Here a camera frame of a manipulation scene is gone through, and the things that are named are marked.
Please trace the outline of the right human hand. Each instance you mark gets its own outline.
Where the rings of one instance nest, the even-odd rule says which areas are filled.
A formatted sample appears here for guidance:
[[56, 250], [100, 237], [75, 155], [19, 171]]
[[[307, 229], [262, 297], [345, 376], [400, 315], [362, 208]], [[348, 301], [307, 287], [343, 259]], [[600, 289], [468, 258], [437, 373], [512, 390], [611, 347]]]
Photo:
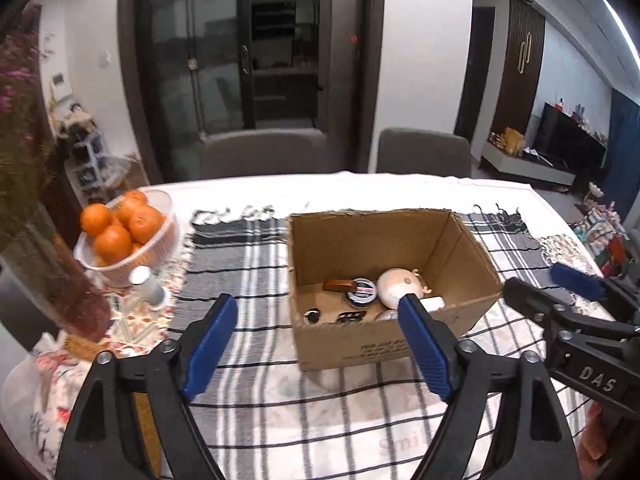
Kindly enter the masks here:
[[591, 401], [576, 448], [582, 479], [639, 478], [639, 422]]

